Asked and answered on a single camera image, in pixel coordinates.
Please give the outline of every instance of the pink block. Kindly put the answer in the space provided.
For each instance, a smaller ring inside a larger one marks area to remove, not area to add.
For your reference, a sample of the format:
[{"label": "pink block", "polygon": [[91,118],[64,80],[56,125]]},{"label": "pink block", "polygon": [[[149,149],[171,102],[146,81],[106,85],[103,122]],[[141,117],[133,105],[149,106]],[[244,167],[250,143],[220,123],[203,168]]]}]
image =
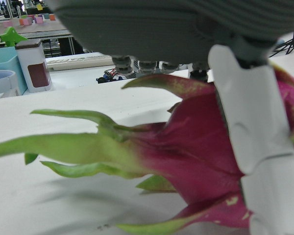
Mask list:
[{"label": "pink block", "polygon": [[41,18],[41,17],[37,17],[37,18],[36,18],[36,23],[37,23],[37,24],[43,24],[43,23],[44,23],[43,18]]},{"label": "pink block", "polygon": [[30,19],[23,19],[23,24],[24,24],[24,25],[31,25],[32,22],[31,22]]},{"label": "pink block", "polygon": [[8,28],[12,26],[13,26],[12,21],[3,21],[3,27]]}]

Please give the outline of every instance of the dragon fruit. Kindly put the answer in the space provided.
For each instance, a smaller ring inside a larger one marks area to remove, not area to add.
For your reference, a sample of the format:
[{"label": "dragon fruit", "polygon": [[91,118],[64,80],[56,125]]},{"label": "dragon fruit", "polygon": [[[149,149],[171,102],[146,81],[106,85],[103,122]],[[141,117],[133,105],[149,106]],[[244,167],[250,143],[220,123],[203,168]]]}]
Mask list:
[{"label": "dragon fruit", "polygon": [[[275,74],[294,141],[294,78],[277,66]],[[57,161],[42,164],[65,177],[101,172],[131,179],[153,174],[137,187],[176,191],[187,202],[170,220],[118,225],[131,234],[167,235],[202,221],[248,227],[252,212],[245,207],[240,189],[243,174],[234,158],[214,84],[157,74],[133,80],[124,88],[141,86],[167,89],[182,98],[172,108],[168,122],[127,127],[95,111],[36,110],[32,113],[93,121],[98,132],[21,137],[0,143],[0,156],[24,152],[29,164],[41,154]]]}]

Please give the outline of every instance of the brown label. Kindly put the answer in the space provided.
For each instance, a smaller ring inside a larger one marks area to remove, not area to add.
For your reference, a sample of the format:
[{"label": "brown label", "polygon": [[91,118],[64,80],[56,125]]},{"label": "brown label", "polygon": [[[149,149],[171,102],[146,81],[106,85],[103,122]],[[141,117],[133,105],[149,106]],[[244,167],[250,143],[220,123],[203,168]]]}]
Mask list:
[{"label": "brown label", "polygon": [[50,75],[45,63],[29,65],[28,72],[34,87],[46,87],[50,83]]}]

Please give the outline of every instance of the pink dragon fruit skin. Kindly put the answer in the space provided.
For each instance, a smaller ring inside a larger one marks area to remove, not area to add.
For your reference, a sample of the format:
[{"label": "pink dragon fruit skin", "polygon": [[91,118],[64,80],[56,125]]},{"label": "pink dragon fruit skin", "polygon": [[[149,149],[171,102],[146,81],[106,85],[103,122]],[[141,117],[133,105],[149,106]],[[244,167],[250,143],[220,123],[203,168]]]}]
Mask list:
[{"label": "pink dragon fruit skin", "polygon": [[[275,67],[275,72],[285,103],[291,136],[294,136],[294,78],[278,67]],[[227,128],[217,104],[214,84],[157,74],[131,81],[126,85],[135,86],[165,88],[183,100],[174,108],[168,122],[136,127],[119,126],[102,114],[99,115],[98,121],[98,113],[37,111],[39,114],[95,121],[101,126],[104,136],[108,135],[106,141],[113,145],[93,141],[99,133],[86,137],[85,134],[40,135],[0,144],[0,156],[25,152],[33,154],[33,159],[37,154],[43,154],[58,161],[79,164],[76,168],[65,165],[58,168],[59,164],[44,163],[57,173],[69,177],[90,175],[85,171],[80,174],[79,169],[85,165],[89,167],[91,163],[109,162],[113,163],[107,165],[110,167],[109,173],[112,167],[112,171],[118,170],[115,174],[124,178],[140,177],[149,173],[164,177],[183,197],[188,207],[171,220],[162,223],[119,225],[129,233],[170,234],[189,224],[203,221],[247,228],[252,213],[244,205],[240,189],[240,178],[243,174],[235,161]],[[99,137],[98,141],[103,138],[102,133]],[[65,153],[53,151],[53,143],[57,139],[57,146],[65,149]],[[111,146],[117,150],[110,151]],[[83,158],[70,156],[72,152],[76,153],[77,148]],[[103,157],[96,156],[99,150]]]}]

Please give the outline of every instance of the orange block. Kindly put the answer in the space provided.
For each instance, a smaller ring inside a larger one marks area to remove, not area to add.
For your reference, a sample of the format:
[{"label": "orange block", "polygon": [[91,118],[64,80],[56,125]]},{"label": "orange block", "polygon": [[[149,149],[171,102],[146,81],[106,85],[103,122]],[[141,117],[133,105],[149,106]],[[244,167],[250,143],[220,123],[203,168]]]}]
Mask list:
[{"label": "orange block", "polygon": [[50,18],[51,21],[55,21],[55,15],[54,14],[50,14],[49,18]]}]

